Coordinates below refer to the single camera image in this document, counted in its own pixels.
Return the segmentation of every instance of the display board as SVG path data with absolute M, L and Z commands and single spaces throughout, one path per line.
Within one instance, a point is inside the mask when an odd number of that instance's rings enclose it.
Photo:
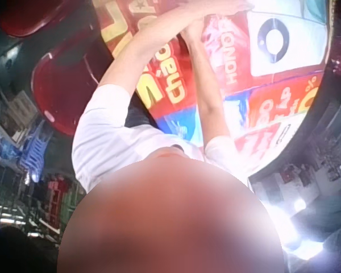
M 326 1 L 250 2 L 255 5 L 251 11 L 208 16 L 203 41 L 238 156 L 253 174 L 283 151 L 313 103 L 326 65 L 329 21 Z M 177 0 L 93 3 L 102 37 L 115 58 L 136 32 L 177 6 Z M 144 68 L 137 92 L 163 132 L 202 147 L 184 41 L 175 37 L 159 50 Z

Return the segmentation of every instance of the red sign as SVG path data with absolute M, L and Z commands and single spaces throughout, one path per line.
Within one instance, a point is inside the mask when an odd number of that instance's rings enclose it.
M 249 126 L 265 126 L 279 118 L 307 111 L 322 76 L 316 73 L 253 90 L 249 98 Z

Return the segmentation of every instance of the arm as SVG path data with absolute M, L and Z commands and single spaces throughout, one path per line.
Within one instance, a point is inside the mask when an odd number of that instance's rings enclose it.
M 244 0 L 234 0 L 233 3 L 230 0 L 192 0 L 159 16 L 134 36 L 106 71 L 99 86 L 119 85 L 132 96 L 144 67 L 155 53 L 192 21 L 207 14 L 235 14 L 245 9 L 250 9 L 250 4 Z
M 223 98 L 216 75 L 201 42 L 203 20 L 193 22 L 182 33 L 189 49 L 197 88 L 197 104 L 201 120 L 203 145 L 218 136 L 230 136 L 227 127 Z

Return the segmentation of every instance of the person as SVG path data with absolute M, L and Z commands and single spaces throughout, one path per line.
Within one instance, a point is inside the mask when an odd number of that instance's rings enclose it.
M 232 15 L 252 8 L 244 0 L 190 1 L 159 16 L 134 36 L 104 74 L 74 136 L 73 166 L 76 178 L 87 192 L 108 174 L 125 166 L 165 156 L 211 163 L 247 183 L 239 173 L 238 152 L 225 121 L 221 91 L 201 36 L 206 15 Z M 180 32 L 192 60 L 204 152 L 150 125 L 124 126 L 130 99 L 144 67 Z
M 57 272 L 282 273 L 284 257 L 247 187 L 211 164 L 169 156 L 126 166 L 85 196 Z

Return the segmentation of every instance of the bright light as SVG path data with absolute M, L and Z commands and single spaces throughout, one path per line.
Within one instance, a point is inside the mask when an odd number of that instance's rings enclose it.
M 13 223 L 14 223 L 14 220 L 13 220 L 13 219 L 2 218 L 2 219 L 0 219 L 0 222 L 2 222 L 2 223 L 8 223 L 8 224 L 13 224 Z
M 27 172 L 27 175 L 25 176 L 24 183 L 25 183 L 25 185 L 29 185 L 29 183 L 30 183 L 30 176 L 29 176 L 28 172 Z
M 6 57 L 8 59 L 12 59 L 14 58 L 19 52 L 19 48 L 18 47 L 13 47 L 11 50 L 9 50 L 6 54 Z
M 38 232 L 29 232 L 28 236 L 32 236 L 32 237 L 38 237 L 39 233 Z
M 286 246 L 289 243 L 293 243 L 299 239 L 298 233 L 294 228 L 288 215 L 276 206 L 265 205 L 274 226 L 278 232 L 280 242 L 282 246 Z
M 323 243 L 302 241 L 301 246 L 292 252 L 295 256 L 303 260 L 309 260 L 315 257 L 323 250 Z
M 36 223 L 33 222 L 32 219 L 29 219 L 29 223 L 30 223 L 32 226 L 38 226 Z
M 38 182 L 38 178 L 37 178 L 37 176 L 36 176 L 35 173 L 32 174 L 32 180 L 33 180 L 34 182 Z
M 296 212 L 300 212 L 306 209 L 306 207 L 306 202 L 303 199 L 298 199 L 296 202 L 294 202 L 294 209 L 296 210 Z

